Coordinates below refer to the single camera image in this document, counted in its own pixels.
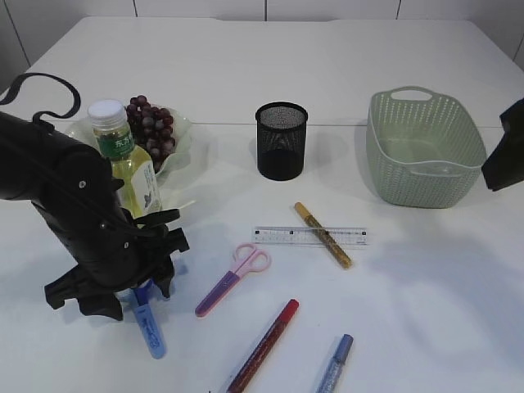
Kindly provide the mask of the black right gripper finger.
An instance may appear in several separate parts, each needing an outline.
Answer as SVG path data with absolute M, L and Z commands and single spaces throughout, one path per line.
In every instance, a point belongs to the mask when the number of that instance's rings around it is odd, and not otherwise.
M 504 134 L 481 172 L 486 186 L 499 191 L 523 181 L 523 99 L 500 115 Z

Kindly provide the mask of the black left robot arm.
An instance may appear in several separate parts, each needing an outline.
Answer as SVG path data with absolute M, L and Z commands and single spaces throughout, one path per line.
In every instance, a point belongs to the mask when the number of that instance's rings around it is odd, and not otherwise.
M 1 198 L 30 201 L 77 265 L 44 288 L 60 309 L 75 299 L 85 316 L 122 320 L 117 293 L 154 283 L 171 295 L 175 251 L 189 245 L 181 228 L 168 229 L 178 210 L 133 218 L 120 205 L 122 180 L 95 148 L 42 120 L 1 114 Z

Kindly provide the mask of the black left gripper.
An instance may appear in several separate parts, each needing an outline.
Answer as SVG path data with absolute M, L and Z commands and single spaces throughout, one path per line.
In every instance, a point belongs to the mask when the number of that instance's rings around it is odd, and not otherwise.
M 171 254 L 189 250 L 183 230 L 167 228 L 167 223 L 179 218 L 177 209 L 133 220 L 127 210 L 116 207 L 117 221 L 124 225 L 117 228 L 82 207 L 67 213 L 63 206 L 53 212 L 36 201 L 32 205 L 77 262 L 44 287 L 53 309 L 76 300 L 84 316 L 122 321 L 122 305 L 116 294 L 149 279 L 165 299 L 171 297 L 175 275 Z

